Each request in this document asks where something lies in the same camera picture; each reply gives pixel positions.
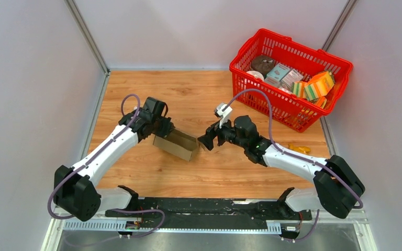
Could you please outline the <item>brown cardboard paper box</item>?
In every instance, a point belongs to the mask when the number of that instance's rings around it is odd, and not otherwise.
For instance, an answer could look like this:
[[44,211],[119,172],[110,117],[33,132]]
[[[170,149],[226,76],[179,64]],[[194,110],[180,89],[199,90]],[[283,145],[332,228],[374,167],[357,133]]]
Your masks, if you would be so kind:
[[188,162],[193,161],[199,152],[207,151],[196,136],[179,129],[174,129],[165,138],[156,135],[153,145]]

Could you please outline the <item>grey white small box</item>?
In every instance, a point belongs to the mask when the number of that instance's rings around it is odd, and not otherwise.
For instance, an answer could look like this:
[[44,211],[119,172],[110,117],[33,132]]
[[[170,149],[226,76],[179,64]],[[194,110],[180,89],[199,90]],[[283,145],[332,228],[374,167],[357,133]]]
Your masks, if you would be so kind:
[[281,86],[284,89],[291,89],[291,85],[293,82],[301,81],[303,79],[303,74],[301,74],[296,69],[291,69],[282,79]]

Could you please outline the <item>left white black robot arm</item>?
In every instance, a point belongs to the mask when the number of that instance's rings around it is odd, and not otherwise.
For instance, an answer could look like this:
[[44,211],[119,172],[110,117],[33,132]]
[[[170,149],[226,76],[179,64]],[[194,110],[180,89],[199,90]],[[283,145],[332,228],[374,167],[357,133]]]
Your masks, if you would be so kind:
[[75,217],[82,222],[107,210],[120,210],[127,217],[136,215],[136,192],[122,185],[112,189],[97,189],[97,185],[132,147],[152,134],[165,138],[175,129],[168,110],[165,102],[148,97],[132,112],[122,112],[113,131],[86,157],[71,167],[61,165],[54,173],[54,189],[47,204],[49,214],[55,219]]

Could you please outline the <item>brown round packaged item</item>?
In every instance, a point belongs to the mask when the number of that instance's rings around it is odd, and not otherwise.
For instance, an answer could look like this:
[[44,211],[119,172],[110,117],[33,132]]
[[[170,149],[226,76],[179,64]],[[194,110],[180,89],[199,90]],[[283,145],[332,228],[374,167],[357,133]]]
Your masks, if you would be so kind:
[[257,71],[266,78],[267,74],[275,67],[275,60],[266,55],[259,55],[255,57],[250,64],[253,71]]

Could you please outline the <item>aluminium frame corner post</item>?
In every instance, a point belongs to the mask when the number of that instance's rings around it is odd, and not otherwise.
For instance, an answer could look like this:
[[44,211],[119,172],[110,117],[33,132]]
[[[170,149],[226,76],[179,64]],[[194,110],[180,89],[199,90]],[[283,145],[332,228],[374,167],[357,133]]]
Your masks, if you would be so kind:
[[95,57],[98,65],[99,65],[99,67],[104,72],[104,74],[106,76],[108,76],[110,74],[110,69],[109,69],[106,61],[104,60],[104,57],[103,57],[99,47],[97,46],[96,41],[93,38],[91,31],[89,30],[89,28],[86,24],[86,21],[85,21],[83,15],[81,14],[76,1],[64,0],[64,2],[66,3],[69,11],[71,12],[71,15],[73,16],[79,30],[81,31],[87,45],[89,46],[93,56]]

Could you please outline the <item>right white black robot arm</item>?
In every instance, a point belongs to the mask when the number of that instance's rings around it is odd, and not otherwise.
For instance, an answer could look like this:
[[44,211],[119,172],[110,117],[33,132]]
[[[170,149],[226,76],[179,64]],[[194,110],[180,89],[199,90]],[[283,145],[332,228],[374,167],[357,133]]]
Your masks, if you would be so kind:
[[243,148],[253,163],[285,170],[312,184],[309,189],[286,189],[279,200],[277,211],[291,219],[300,211],[325,210],[336,218],[345,219],[352,209],[362,206],[365,187],[344,158],[313,157],[287,149],[260,135],[249,116],[239,116],[234,122],[216,122],[208,127],[198,141],[209,151],[214,140],[221,146],[228,142]]

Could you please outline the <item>red plastic basket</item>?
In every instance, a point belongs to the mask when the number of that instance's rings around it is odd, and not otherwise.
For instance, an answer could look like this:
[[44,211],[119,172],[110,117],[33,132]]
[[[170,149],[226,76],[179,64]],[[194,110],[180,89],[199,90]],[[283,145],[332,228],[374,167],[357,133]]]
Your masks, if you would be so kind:
[[328,115],[342,96],[351,62],[314,50],[267,29],[259,29],[230,63],[238,100],[274,120],[304,132]]

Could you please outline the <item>yellow small object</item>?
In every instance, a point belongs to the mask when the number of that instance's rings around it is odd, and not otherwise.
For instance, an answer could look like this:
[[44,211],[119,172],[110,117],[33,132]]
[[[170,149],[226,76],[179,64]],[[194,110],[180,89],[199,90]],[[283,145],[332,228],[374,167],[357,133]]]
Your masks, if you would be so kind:
[[292,151],[302,153],[302,154],[306,154],[306,155],[308,155],[311,152],[311,148],[309,148],[307,146],[296,146],[296,145],[291,144],[291,143],[288,144],[288,148],[290,150],[292,150]]

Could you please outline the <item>white round container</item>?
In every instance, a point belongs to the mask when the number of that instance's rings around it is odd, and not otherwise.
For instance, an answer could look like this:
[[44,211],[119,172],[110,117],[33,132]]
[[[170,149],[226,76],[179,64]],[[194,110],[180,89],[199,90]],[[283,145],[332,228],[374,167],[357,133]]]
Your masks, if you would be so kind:
[[253,76],[256,79],[260,79],[262,81],[264,80],[263,74],[258,71],[247,71],[247,74]]

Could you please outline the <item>green orange striped pack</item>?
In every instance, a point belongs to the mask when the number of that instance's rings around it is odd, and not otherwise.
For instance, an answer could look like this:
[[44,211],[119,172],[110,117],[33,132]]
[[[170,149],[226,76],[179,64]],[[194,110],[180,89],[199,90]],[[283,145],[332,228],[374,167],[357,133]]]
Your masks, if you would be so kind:
[[305,93],[306,85],[307,82],[304,81],[293,82],[291,85],[291,92],[298,98],[306,99],[307,98],[307,95]]

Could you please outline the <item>right aluminium corner post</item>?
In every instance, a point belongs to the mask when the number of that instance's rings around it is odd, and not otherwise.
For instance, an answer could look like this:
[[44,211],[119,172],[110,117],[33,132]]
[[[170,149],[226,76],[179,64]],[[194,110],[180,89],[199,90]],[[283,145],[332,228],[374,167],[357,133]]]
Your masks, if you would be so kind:
[[358,3],[358,0],[347,0],[345,6],[343,7],[340,15],[338,16],[336,22],[334,23],[332,29],[330,30],[325,42],[323,43],[321,49],[328,51],[335,39],[337,38],[339,32],[343,28],[345,22],[350,17],[354,7]]

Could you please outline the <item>teal small box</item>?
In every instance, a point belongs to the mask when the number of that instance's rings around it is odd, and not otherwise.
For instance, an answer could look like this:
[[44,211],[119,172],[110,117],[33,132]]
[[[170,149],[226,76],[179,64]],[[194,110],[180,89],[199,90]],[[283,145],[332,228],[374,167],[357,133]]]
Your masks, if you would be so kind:
[[288,66],[278,63],[267,73],[265,80],[279,82],[290,70]]

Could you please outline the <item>orange green striped box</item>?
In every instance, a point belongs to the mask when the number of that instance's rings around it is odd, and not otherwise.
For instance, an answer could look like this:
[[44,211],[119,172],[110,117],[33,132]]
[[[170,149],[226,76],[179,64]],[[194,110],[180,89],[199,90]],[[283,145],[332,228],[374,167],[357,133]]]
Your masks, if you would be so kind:
[[312,101],[326,96],[334,85],[335,79],[331,71],[314,75],[304,87],[307,100]]

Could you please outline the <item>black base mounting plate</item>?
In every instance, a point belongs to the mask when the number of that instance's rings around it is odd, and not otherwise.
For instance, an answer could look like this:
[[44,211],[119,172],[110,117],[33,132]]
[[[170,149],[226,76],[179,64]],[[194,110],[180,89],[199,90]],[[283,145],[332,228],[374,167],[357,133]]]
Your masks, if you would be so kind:
[[267,221],[312,219],[309,211],[294,212],[275,199],[218,199],[143,197],[133,209],[140,214],[142,228],[154,227],[161,220],[162,229],[261,230]]

